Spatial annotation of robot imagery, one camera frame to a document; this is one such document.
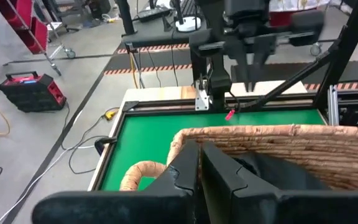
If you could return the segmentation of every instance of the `gray floor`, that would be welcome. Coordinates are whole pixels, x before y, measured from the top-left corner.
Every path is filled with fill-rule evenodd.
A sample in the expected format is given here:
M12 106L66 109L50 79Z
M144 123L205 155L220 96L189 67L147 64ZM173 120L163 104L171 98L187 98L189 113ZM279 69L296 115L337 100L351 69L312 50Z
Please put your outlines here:
M130 5L132 6L132 11L135 11L134 0L130 0ZM347 17L339 11L330 9L328 23L322 39L337 37L340 27L346 22L346 19ZM112 54L120 43L122 33L122 24L117 21L113 24L65 34L62 39L67 46L76 51L77 56ZM329 44L324 44L323 46L324 49L328 47ZM280 46L277 54L272 56L269 62L310 62L314 60L314 57L310 55L309 50L309 47ZM358 47L352 59L358 60ZM63 73L62 77L58 77L47 62L13 63L6 67L0 67L0 83L5 79L4 74L10 72L36 70L39 73L50 74L67 96L72 115L108 60L108 57L59 60L56 63ZM175 85L172 72L159 72L159 75L163 86ZM180 85L189 85L191 83L191 75L188 70L177 71L177 77ZM158 86L154 72L144 73L143 78L146 87ZM99 115L108 108L119 106L125 91L133 87L132 77L128 74L105 76L66 137L64 145L74 145ZM0 110L7 116L12 126L9 136L0 137L0 166L4 168L4 172L0 177L1 217L4 212L15 204L56 142L62 130L67 109L54 114L26 114L18 111L0 92ZM88 136L108 134L111 124L112 122L102 121ZM5 124L0 118L0 131L5 128ZM92 169L97 161L98 155L94 149L80 149L74 158L73 166L76 170ZM85 190L87 188L92 174L73 175L68 168L67 162L68 156L66 155L50 172L44 175L14 220L14 223L30 223L32 208L47 195L62 190Z

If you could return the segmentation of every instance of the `red tag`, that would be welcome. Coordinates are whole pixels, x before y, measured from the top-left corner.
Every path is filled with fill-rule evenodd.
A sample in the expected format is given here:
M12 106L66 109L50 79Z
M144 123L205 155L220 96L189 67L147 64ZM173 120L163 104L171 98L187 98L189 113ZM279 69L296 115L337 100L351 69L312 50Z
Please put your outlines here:
M235 110L230 110L230 112L226 115L226 121L229 121L235 112Z

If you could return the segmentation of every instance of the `green table surface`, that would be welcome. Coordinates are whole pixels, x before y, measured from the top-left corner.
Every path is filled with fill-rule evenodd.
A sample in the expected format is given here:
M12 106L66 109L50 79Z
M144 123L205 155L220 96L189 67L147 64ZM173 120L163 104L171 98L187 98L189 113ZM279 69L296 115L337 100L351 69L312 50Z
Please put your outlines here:
M324 124L316 110L274 111L235 114L230 121L226 114L194 114L171 116L127 117L118 144L108 164L100 190L119 190L125 172L139 161L166 163L170 143L183 128L227 125ZM139 190L153 179L143 178Z

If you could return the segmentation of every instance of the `woven basket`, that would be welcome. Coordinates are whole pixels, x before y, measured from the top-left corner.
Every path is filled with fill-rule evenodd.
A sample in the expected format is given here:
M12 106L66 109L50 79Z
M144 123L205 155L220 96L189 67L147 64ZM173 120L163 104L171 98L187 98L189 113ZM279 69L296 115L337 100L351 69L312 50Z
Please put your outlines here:
M303 166L333 189L358 190L358 127L281 125L182 129L175 135L167 164L183 143L212 141L228 155L256 151ZM165 165L139 162L125 174L120 190L137 190L140 179L158 177Z

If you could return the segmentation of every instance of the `basket handle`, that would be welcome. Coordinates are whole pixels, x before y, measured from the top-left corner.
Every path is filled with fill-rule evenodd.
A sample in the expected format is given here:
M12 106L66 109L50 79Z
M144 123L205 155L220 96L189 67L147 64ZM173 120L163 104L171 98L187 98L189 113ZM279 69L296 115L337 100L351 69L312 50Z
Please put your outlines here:
M122 178L119 190L135 191L142 177L157 178L165 170L166 165L154 161L141 161L131 166Z
M9 73L9 74L6 74L5 76L6 76L6 78L7 78L9 81L12 81L12 80L13 80L12 76L14 76L14 75L28 75L28 74L32 74L32 76L33 76L34 78L38 78L38 77L39 77L36 71L32 71L32 72Z

